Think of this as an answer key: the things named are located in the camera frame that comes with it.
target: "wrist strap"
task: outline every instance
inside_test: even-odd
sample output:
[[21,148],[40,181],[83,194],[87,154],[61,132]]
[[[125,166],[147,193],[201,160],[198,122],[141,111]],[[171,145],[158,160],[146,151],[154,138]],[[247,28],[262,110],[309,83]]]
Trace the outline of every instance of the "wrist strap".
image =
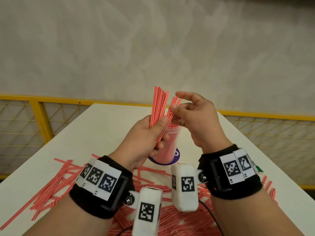
[[262,188],[252,160],[235,144],[218,152],[202,154],[198,169],[207,177],[206,186],[217,198],[245,198]]
[[135,190],[132,172],[108,156],[91,158],[69,195],[87,213],[112,218],[122,206],[129,190]]

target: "purple circle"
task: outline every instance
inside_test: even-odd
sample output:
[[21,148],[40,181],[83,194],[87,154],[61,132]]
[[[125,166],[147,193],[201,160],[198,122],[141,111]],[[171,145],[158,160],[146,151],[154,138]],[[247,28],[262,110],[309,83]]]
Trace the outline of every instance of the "purple circle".
[[169,165],[172,165],[172,164],[175,164],[176,162],[178,162],[179,160],[179,157],[180,157],[180,152],[178,150],[178,148],[176,148],[176,151],[175,151],[175,155],[174,155],[174,159],[168,163],[168,164],[161,164],[161,163],[158,163],[156,162],[152,157],[148,157],[150,161],[152,161],[153,163],[155,164],[158,164],[158,165],[161,165],[161,166],[169,166]]

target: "plastic cup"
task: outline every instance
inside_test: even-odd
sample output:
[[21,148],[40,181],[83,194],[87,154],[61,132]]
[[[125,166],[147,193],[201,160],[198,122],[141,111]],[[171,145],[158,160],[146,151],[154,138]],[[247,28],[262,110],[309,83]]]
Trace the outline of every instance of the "plastic cup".
[[169,134],[169,140],[165,142],[165,145],[159,154],[153,157],[153,160],[155,160],[158,164],[167,165],[174,160],[179,131],[179,126],[169,127],[166,129],[165,132]]

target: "white table surface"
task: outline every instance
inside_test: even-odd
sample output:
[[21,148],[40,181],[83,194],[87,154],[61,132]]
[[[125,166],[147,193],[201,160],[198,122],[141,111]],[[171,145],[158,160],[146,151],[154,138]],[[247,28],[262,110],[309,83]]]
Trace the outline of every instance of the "white table surface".
[[[82,166],[88,162],[92,153],[99,156],[109,154],[116,149],[133,124],[149,114],[149,107],[107,104],[93,104],[89,107],[0,184],[0,226],[60,170],[62,164],[54,161],[54,158],[73,159],[74,164]],[[227,137],[239,147],[244,147],[252,160],[273,181],[282,210],[305,235],[315,235],[315,201],[228,120],[221,114],[218,115]],[[189,131],[184,128],[179,135],[177,147],[180,151],[180,163],[198,166],[202,152],[194,145]],[[145,166],[170,171],[170,166],[159,166],[149,160]],[[142,176],[171,187],[167,176],[149,172],[144,172]],[[34,210],[24,210],[9,226],[0,231],[0,235],[22,235],[34,224],[31,222],[34,213]]]

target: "concrete wall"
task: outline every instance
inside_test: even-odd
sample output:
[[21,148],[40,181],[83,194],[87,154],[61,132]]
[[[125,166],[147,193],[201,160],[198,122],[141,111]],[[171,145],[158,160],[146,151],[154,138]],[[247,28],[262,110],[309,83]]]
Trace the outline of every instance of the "concrete wall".
[[0,0],[0,92],[315,115],[309,0]]

